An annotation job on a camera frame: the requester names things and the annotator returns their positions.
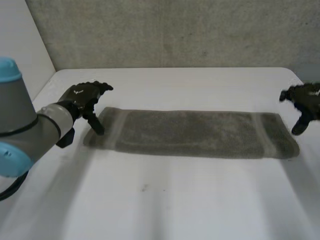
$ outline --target folded towel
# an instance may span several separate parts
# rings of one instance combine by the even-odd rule
[[[299,155],[279,114],[153,111],[106,107],[105,134],[90,130],[86,146],[118,152],[226,159],[287,159]]]

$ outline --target robotic hand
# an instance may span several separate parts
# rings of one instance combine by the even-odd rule
[[[291,86],[281,92],[279,100],[291,101],[301,112],[301,117],[292,128],[294,135],[302,134],[311,121],[320,120],[320,83]]]
[[[88,121],[97,135],[103,135],[105,129],[99,122],[96,114],[94,114],[94,106],[105,91],[112,91],[113,89],[107,83],[100,83],[98,81],[80,83],[66,90],[56,104],[70,112],[73,122],[83,117]],[[74,135],[75,130],[71,128],[56,145],[60,148],[65,148],[73,142]]]

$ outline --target cable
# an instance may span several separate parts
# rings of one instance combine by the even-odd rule
[[[6,190],[4,190],[3,192],[0,193],[0,201],[3,201],[9,197],[11,197],[16,191],[18,191],[18,189],[21,187],[21,185],[24,183],[24,181],[26,180],[26,177],[28,175],[27,171],[25,174],[23,174],[22,176],[18,177],[12,184],[10,187],[8,187]]]

